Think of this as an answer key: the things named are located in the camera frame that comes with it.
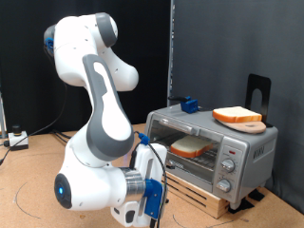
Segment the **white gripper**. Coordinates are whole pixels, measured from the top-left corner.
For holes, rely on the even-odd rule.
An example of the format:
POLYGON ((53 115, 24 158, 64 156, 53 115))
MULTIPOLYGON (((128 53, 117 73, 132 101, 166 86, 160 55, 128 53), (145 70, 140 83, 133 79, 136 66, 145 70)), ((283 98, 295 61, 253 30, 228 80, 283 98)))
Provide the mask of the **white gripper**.
MULTIPOLYGON (((166 198, 165 159, 167 149, 158 143, 139 143, 128 167, 123 167, 126 196, 122 205, 111 208, 111 215, 124 227, 154 228, 162 217, 166 198)), ((167 168, 175 168, 171 161, 167 168)))

